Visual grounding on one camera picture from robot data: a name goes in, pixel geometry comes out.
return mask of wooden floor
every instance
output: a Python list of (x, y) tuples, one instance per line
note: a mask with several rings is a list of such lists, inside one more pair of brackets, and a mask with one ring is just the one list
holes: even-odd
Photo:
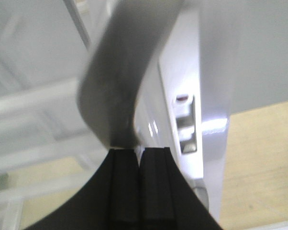
[(220, 223), (243, 230), (288, 220), (288, 102), (234, 114)]

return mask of beige floor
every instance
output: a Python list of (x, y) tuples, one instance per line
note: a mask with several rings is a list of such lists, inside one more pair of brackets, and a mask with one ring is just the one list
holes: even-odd
[(288, 220), (288, 102), (234, 114), (221, 225), (242, 230)]

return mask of rectangular slot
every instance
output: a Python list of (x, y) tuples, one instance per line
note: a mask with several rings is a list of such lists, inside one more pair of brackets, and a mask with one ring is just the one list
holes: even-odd
[(191, 139), (180, 142), (181, 154), (194, 153), (197, 151), (197, 143), (195, 133), (192, 134)]

